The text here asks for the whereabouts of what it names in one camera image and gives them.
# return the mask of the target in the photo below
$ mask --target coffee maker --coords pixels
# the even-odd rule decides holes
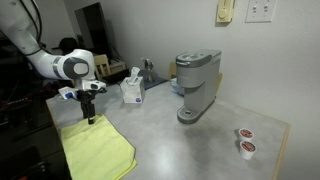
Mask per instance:
[[[193,124],[214,102],[218,86],[221,51],[202,49],[176,57],[177,83],[184,88],[184,105],[178,120]]]

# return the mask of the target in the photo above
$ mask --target yellow cloth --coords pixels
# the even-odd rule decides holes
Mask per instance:
[[[120,179],[137,164],[134,147],[104,115],[63,128],[61,138],[73,180]]]

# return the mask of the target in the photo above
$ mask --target table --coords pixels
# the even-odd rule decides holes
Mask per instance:
[[[183,97],[170,84],[146,91],[143,104],[124,104],[120,87],[108,87],[93,101],[136,148],[138,166],[124,179],[276,179],[284,155],[289,124],[220,99],[192,125],[177,120]],[[47,100],[55,126],[82,118],[80,103]],[[255,133],[258,151],[251,160],[239,154],[237,129]]]

